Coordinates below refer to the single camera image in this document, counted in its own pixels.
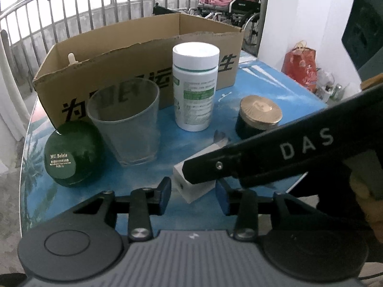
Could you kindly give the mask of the person right hand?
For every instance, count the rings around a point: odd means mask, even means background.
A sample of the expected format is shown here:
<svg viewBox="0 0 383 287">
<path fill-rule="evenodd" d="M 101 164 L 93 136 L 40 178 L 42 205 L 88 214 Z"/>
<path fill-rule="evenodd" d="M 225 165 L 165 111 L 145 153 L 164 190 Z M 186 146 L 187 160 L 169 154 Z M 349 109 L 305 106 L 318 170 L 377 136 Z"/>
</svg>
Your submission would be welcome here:
<svg viewBox="0 0 383 287">
<path fill-rule="evenodd" d="M 366 215 L 366 220 L 372 224 L 382 222 L 382 200 L 375 199 L 369 187 L 354 172 L 350 175 L 350 187 L 356 195 L 357 203 Z"/>
</svg>

